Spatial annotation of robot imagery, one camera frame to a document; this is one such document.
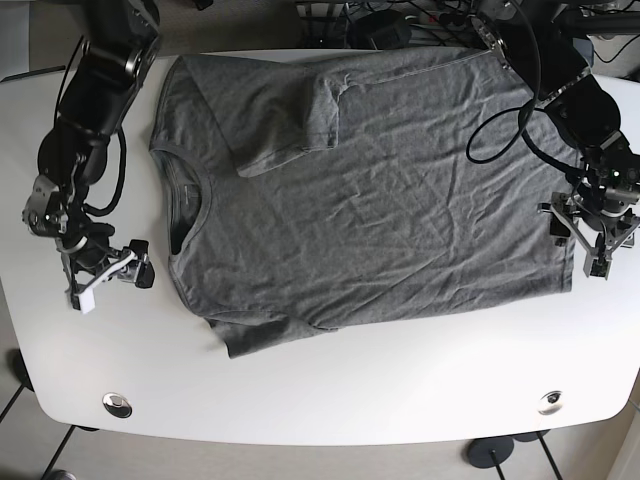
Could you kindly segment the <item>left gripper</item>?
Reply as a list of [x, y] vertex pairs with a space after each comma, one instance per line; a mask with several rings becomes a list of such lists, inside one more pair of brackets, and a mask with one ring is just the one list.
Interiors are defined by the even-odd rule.
[[631, 237], [639, 227], [632, 210], [639, 200], [636, 192], [609, 186], [585, 158], [572, 167], [544, 152], [538, 157], [563, 173], [570, 185], [568, 193], [555, 192], [550, 201], [538, 205], [540, 213], [551, 215], [549, 234], [555, 246], [566, 246], [573, 236], [586, 253], [612, 259], [617, 249], [633, 245]]

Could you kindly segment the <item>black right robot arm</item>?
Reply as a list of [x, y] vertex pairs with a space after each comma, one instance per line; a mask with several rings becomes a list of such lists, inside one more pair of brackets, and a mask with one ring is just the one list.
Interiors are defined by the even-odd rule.
[[104, 223], [124, 189], [127, 145], [123, 120], [160, 46], [153, 1], [70, 1], [84, 37], [78, 68], [63, 77], [52, 130], [37, 157], [38, 176], [22, 213], [32, 234], [51, 238], [61, 254], [73, 305], [112, 278], [148, 289], [155, 271], [149, 244], [111, 247]]

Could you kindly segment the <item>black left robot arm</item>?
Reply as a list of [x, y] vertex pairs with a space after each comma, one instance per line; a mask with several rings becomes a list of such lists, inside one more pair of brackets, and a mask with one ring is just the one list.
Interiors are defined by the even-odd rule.
[[[517, 109], [517, 138], [571, 186], [539, 210], [552, 216], [550, 233], [563, 245], [575, 237], [586, 251], [586, 275], [606, 277], [613, 253], [633, 245], [639, 218], [639, 157], [621, 130], [617, 103], [597, 82], [575, 45], [590, 35], [633, 34], [636, 12], [585, 17], [580, 1], [476, 1], [471, 25], [502, 66], [515, 72], [533, 97]], [[572, 167], [537, 147], [526, 128], [541, 112], [580, 155]]]

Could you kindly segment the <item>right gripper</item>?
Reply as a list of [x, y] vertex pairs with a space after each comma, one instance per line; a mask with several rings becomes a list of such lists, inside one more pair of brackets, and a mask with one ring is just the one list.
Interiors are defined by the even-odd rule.
[[93, 290], [111, 279], [132, 283], [139, 289], [153, 286], [149, 242], [132, 240], [121, 250], [111, 247], [115, 228], [92, 221], [72, 194], [44, 174], [36, 177], [22, 220], [33, 235], [55, 241], [68, 295]]

